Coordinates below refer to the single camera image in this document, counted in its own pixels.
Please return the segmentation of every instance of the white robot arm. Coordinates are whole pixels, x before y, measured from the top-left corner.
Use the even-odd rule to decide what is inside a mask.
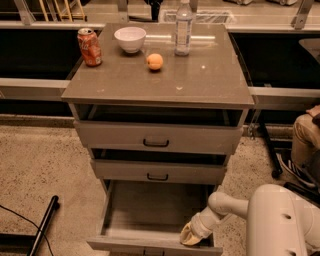
[[[249,201],[212,193],[208,206],[182,230],[181,243],[198,243],[231,214],[247,220],[247,256],[306,256],[320,250],[320,209],[277,185],[260,186]]]

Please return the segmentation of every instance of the black cable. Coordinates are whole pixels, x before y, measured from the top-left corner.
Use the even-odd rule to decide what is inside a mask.
[[[1,204],[0,204],[0,208],[6,210],[6,211],[8,211],[8,212],[13,213],[13,214],[17,215],[18,217],[20,217],[21,219],[24,219],[24,220],[28,221],[29,223],[31,223],[32,225],[34,225],[34,226],[37,228],[37,230],[42,233],[44,239],[46,240],[51,256],[54,256],[54,255],[53,255],[53,252],[52,252],[52,250],[51,250],[51,246],[50,246],[50,243],[49,243],[49,240],[48,240],[46,234],[40,229],[40,227],[39,227],[37,224],[35,224],[32,220],[29,220],[29,219],[27,219],[26,217],[20,215],[19,213],[15,212],[15,211],[7,208],[7,207],[2,206]]]

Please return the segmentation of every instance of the speckled floor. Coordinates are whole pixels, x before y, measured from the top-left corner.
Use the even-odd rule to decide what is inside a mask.
[[[94,176],[72,119],[1,116],[0,159],[1,205],[39,224],[51,197],[59,196],[61,206],[47,233],[55,256],[109,255],[92,250],[86,243],[96,234],[104,190]],[[274,180],[271,170],[264,140],[242,137],[219,190],[248,199],[262,184],[294,181],[287,173]],[[245,226],[244,220],[235,217],[214,231],[216,246],[223,247],[224,256],[245,255]],[[0,232],[34,234],[36,229],[0,209]],[[50,255],[46,244],[38,255]]]

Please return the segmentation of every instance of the soda can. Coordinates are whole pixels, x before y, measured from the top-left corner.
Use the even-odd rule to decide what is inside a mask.
[[[96,32],[91,28],[78,30],[78,42],[82,57],[87,66],[95,67],[101,64],[101,48]]]

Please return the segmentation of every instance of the water bottle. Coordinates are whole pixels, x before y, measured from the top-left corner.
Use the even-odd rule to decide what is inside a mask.
[[[185,56],[190,51],[192,10],[189,0],[181,0],[176,16],[176,41],[174,53]]]

